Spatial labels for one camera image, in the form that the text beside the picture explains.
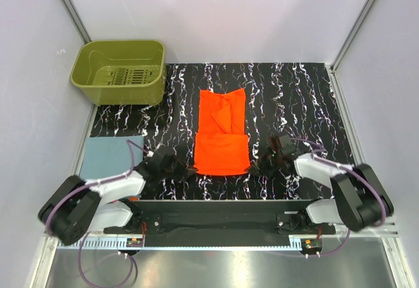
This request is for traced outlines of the orange t shirt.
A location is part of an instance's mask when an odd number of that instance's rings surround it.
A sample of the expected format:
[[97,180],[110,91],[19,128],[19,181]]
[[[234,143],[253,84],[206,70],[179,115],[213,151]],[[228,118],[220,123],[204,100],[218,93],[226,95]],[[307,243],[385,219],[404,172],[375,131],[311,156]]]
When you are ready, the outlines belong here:
[[242,175],[250,167],[243,88],[216,94],[200,91],[194,167],[200,175]]

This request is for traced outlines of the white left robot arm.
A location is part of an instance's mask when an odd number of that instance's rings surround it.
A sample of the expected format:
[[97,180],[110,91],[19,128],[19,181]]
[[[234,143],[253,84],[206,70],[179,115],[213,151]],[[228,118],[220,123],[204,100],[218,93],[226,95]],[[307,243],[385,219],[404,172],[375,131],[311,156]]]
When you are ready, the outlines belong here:
[[126,199],[163,179],[184,181],[197,169],[178,158],[173,149],[148,151],[139,164],[111,177],[84,180],[78,175],[65,179],[39,210],[37,218],[46,232],[64,245],[73,245],[89,232],[117,228],[133,233],[141,217]]

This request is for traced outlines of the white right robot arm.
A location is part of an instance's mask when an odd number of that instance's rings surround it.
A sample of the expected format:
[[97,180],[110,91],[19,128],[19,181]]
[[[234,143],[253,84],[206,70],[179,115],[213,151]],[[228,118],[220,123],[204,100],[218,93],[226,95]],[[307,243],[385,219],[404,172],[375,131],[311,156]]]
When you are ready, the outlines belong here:
[[322,224],[342,224],[352,232],[381,226],[394,206],[379,178],[368,164],[339,164],[320,157],[325,149],[301,151],[296,138],[272,136],[267,151],[246,169],[259,177],[273,177],[281,170],[293,172],[329,188],[331,199],[317,199],[297,213],[291,230],[312,233]]

